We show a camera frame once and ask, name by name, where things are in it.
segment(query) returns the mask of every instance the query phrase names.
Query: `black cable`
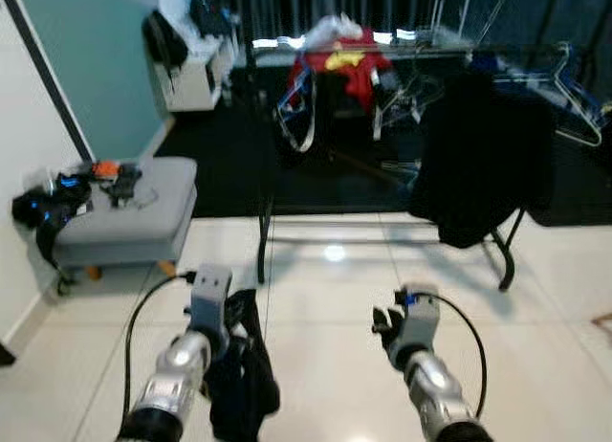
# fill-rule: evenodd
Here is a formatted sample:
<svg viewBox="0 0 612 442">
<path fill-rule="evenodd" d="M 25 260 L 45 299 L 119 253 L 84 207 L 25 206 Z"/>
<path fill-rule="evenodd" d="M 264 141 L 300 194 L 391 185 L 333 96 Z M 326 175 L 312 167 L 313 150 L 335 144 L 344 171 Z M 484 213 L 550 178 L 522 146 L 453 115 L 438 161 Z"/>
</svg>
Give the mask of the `black cable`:
<svg viewBox="0 0 612 442">
<path fill-rule="evenodd" d="M 482 381 L 480 385 L 480 397 L 478 399 L 478 408 L 476 409 L 476 418 L 480 418 L 480 415 L 482 414 L 482 410 L 485 406 L 485 398 L 487 397 L 487 356 L 485 354 L 485 347 L 482 344 L 482 341 L 480 340 L 480 336 L 478 335 L 476 328 L 471 323 L 468 316 L 463 311 L 461 311 L 461 309 L 457 305 L 455 305 L 452 301 L 450 301 L 447 298 L 444 298 L 437 294 L 431 294 L 430 292 L 411 292 L 411 293 L 407 293 L 407 295 L 415 296 L 415 297 L 431 297 L 431 298 L 436 298 L 444 302 L 446 305 L 452 308 L 455 311 L 455 313 L 457 313 L 461 317 L 461 319 L 464 320 L 466 324 L 468 325 L 468 327 L 470 328 L 470 331 L 476 340 L 476 344 L 478 345 L 478 353 L 480 354 Z"/>
<path fill-rule="evenodd" d="M 151 289 L 149 289 L 149 291 L 144 295 L 142 300 L 134 309 L 134 313 L 132 313 L 132 317 L 130 318 L 130 322 L 127 326 L 127 332 L 125 334 L 125 369 L 123 381 L 123 412 L 121 414 L 121 424 L 125 423 L 127 414 L 130 411 L 130 393 L 132 387 L 132 331 L 134 330 L 134 324 L 136 324 L 136 319 L 138 318 L 138 314 L 144 307 L 144 304 L 151 298 L 151 296 L 157 291 L 159 291 L 162 287 L 164 287 L 168 282 L 179 277 L 186 278 L 187 274 L 169 276 L 155 284 Z"/>
</svg>

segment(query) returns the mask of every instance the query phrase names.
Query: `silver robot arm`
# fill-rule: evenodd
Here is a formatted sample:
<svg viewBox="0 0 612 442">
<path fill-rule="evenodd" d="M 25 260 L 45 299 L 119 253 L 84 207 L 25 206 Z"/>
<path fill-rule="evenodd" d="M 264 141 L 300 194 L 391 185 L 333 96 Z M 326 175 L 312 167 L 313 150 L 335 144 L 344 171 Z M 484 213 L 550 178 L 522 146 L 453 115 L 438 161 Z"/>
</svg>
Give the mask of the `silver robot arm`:
<svg viewBox="0 0 612 442">
<path fill-rule="evenodd" d="M 229 270 L 203 265 L 193 281 L 187 331 L 157 358 L 156 370 L 121 425 L 118 441 L 178 442 L 204 374 L 230 342 L 225 326 Z"/>
<path fill-rule="evenodd" d="M 422 289 L 404 288 L 396 293 L 404 314 L 390 310 L 390 325 L 386 315 L 375 309 L 372 331 L 382 335 L 389 361 L 404 373 L 428 442 L 492 441 L 464 399 L 461 385 L 433 352 L 439 305 L 435 298 L 410 295 Z M 435 287 L 427 286 L 426 290 L 437 295 Z"/>
</svg>

